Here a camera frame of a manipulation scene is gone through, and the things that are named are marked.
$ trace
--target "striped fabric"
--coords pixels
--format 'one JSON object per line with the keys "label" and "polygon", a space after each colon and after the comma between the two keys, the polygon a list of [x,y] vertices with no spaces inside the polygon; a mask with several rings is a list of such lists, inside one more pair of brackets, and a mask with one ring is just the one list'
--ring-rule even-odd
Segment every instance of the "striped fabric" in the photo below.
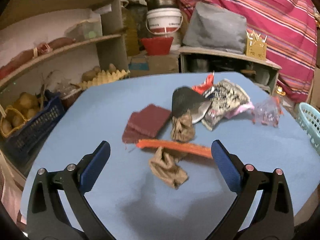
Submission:
{"label": "striped fabric", "polygon": [[267,35],[267,58],[282,67],[278,84],[293,101],[307,99],[317,53],[311,0],[180,0],[189,18],[198,1],[241,14],[248,30]]}

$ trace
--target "wooden shelf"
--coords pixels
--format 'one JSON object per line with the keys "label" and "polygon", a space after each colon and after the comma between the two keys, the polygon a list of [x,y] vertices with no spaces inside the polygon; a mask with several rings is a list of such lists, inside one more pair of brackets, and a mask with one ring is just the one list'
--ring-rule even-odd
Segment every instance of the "wooden shelf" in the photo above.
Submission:
{"label": "wooden shelf", "polygon": [[9,85],[10,82],[13,82],[14,80],[22,76],[24,73],[30,71],[31,69],[36,67],[39,63],[49,60],[57,55],[61,55],[62,53],[71,51],[73,49],[77,49],[80,46],[84,46],[91,43],[98,43],[98,42],[119,38],[119,37],[121,37],[120,34],[114,34],[114,35],[103,36],[103,37],[94,38],[94,39],[90,39],[82,42],[77,42],[77,43],[73,43],[71,45],[56,49],[48,54],[44,54],[39,57],[36,57],[30,60],[29,62],[23,64],[22,66],[20,66],[18,69],[16,69],[12,73],[10,73],[8,76],[6,76],[4,79],[0,80],[0,88],[1,89],[5,88],[7,85]]}
{"label": "wooden shelf", "polygon": [[203,49],[203,48],[194,48],[189,46],[183,46],[179,49],[180,53],[198,53],[198,54],[207,54],[207,55],[216,55],[216,56],[222,56],[222,57],[231,57],[231,58],[237,58],[237,59],[243,59],[246,61],[251,61],[255,63],[259,63],[265,66],[269,66],[271,68],[280,70],[282,69],[279,65],[272,62],[271,60],[259,60],[255,59],[253,57],[248,57],[245,54],[236,54],[231,52],[226,52],[222,50],[216,50],[216,49]]}
{"label": "wooden shelf", "polygon": [[43,13],[69,9],[97,9],[113,0],[10,0],[0,17],[0,30]]}

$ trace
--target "blue gripper pad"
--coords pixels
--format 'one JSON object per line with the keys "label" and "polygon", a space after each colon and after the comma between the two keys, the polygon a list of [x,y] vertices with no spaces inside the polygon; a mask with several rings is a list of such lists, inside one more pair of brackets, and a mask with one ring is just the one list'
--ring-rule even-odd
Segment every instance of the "blue gripper pad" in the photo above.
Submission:
{"label": "blue gripper pad", "polygon": [[79,179],[79,191],[84,194],[92,190],[96,183],[104,165],[106,165],[110,157],[110,144],[102,141],[97,149],[93,152],[93,158],[84,169]]}
{"label": "blue gripper pad", "polygon": [[236,167],[229,158],[229,153],[216,140],[211,145],[211,154],[215,160],[219,171],[221,172],[229,189],[237,194],[241,192],[241,176]]}

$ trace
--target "orange brush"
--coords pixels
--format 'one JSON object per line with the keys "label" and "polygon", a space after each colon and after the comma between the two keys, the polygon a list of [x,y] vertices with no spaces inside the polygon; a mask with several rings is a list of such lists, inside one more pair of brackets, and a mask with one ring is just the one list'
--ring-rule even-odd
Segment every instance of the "orange brush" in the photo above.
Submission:
{"label": "orange brush", "polygon": [[141,139],[136,144],[138,148],[158,148],[163,147],[180,152],[186,152],[196,154],[202,157],[212,159],[211,149],[205,146],[193,144],[193,143],[179,143],[166,140],[157,139]]}

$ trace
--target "teal laundry basket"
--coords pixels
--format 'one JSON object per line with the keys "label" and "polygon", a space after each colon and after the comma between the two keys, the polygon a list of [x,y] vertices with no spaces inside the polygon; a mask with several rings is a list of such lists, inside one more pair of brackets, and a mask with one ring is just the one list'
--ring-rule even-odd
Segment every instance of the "teal laundry basket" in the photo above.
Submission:
{"label": "teal laundry basket", "polygon": [[299,104],[297,119],[301,128],[306,131],[312,146],[320,155],[320,113],[307,103]]}

